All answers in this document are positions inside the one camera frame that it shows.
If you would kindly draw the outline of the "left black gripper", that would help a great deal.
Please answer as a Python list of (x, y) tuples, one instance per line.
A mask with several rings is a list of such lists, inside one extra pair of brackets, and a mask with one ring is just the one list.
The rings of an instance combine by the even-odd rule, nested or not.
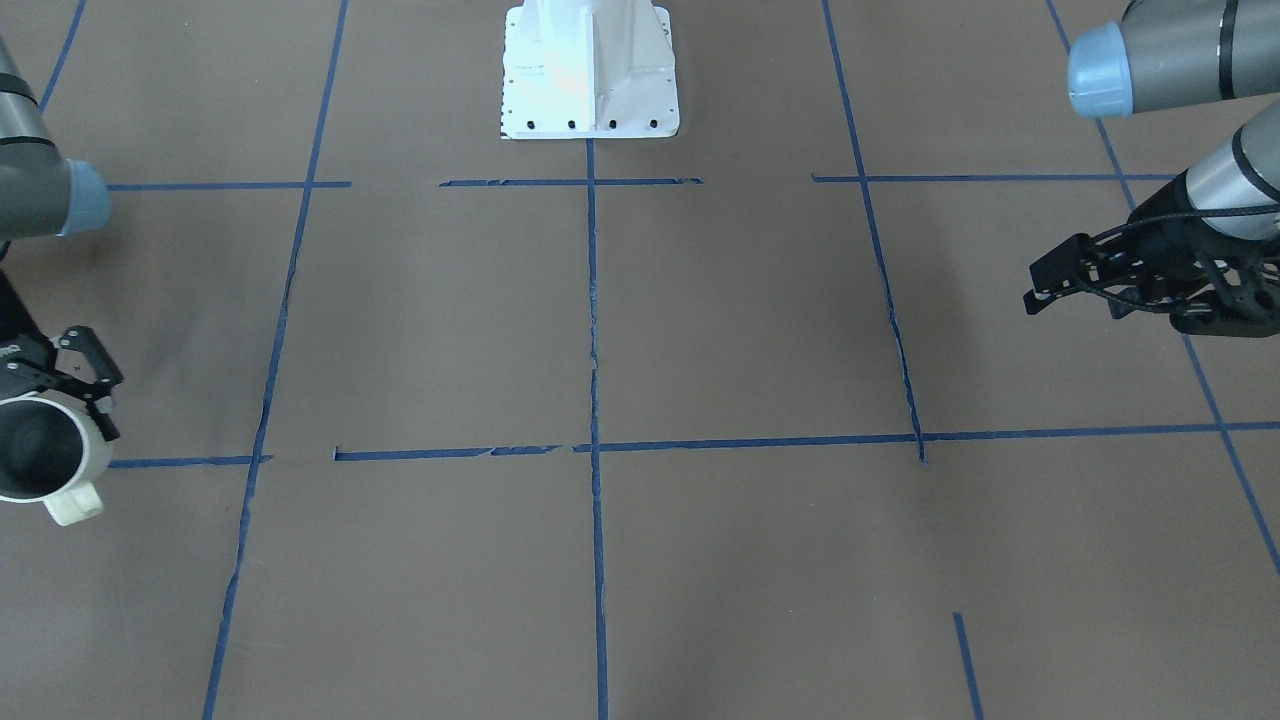
[(1251, 195), (1202, 193), (1183, 172), (1120, 227), (1091, 238), (1073, 234), (1030, 264), (1027, 315), (1082, 290), (1091, 249), (1091, 293), (1111, 313), (1176, 313), (1207, 288), (1196, 254), (1225, 259), (1251, 252)]

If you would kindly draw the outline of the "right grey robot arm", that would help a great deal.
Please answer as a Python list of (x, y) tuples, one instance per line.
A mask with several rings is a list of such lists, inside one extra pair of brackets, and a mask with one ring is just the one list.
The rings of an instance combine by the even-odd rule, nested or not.
[[(67, 159), (49, 133), (41, 105), (8, 47), (1, 49), (1, 240), (67, 237), (102, 229), (111, 214), (95, 167)], [(1, 279), (3, 397), (54, 391), (84, 405), (106, 442), (120, 433), (110, 418), (124, 375), (96, 332), (72, 325), (56, 338), (36, 324), (17, 288)]]

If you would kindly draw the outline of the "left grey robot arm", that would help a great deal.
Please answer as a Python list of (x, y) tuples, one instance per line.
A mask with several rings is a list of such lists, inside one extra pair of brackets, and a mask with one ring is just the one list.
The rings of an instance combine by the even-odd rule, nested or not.
[[(1132, 1), (1071, 45), (1069, 100), (1102, 119), (1274, 95), (1277, 31), (1275, 1)], [(1270, 105), (1121, 225), (1073, 234), (1032, 263), (1027, 314), (1089, 293), (1116, 319), (1162, 315), (1183, 334), (1275, 336), (1277, 128)]]

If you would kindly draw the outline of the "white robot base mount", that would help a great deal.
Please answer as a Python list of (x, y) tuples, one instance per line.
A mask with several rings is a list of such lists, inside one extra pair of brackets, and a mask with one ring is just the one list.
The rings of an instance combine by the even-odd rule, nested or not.
[(652, 1), (524, 1), (507, 10), (500, 137), (678, 133), (669, 12)]

